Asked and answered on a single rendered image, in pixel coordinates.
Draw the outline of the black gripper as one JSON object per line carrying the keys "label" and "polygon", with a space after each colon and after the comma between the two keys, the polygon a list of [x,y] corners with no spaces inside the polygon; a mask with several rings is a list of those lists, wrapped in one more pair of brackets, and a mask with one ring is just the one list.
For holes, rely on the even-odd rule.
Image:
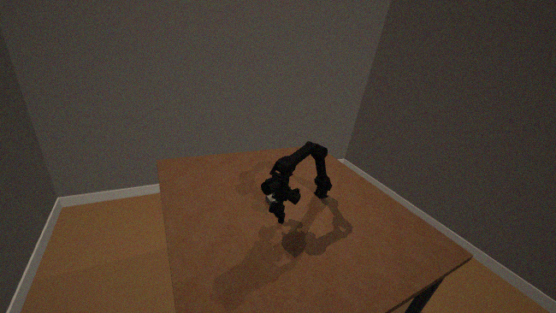
{"label": "black gripper", "polygon": [[[289,188],[290,186],[288,186]],[[274,213],[275,217],[279,217],[279,215],[283,215],[285,206],[283,204],[284,202],[284,198],[287,195],[287,189],[280,189],[278,191],[275,192],[274,195],[274,199],[277,201],[277,203],[273,202],[271,203],[270,207],[269,207],[269,212],[270,213]],[[286,201],[286,200],[285,200]]]}

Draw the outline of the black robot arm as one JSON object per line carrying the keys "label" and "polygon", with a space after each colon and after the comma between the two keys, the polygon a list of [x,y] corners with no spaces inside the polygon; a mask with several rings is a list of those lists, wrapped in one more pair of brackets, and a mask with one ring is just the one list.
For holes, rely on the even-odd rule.
{"label": "black robot arm", "polygon": [[[295,170],[296,165],[309,155],[311,155],[316,162],[317,177],[315,178],[315,185],[317,185],[317,188],[314,194],[320,199],[327,198],[327,192],[332,188],[325,167],[325,157],[328,155],[328,149],[310,141],[306,142],[304,146],[295,151],[292,155],[284,156],[276,161],[269,173],[272,177],[265,180],[261,185],[263,193],[268,196],[280,189],[287,189],[289,177],[293,175],[292,172]],[[276,173],[276,170],[280,173]],[[292,190],[291,187],[289,187],[284,199],[293,204],[297,204],[300,197],[301,195],[298,188]]]}

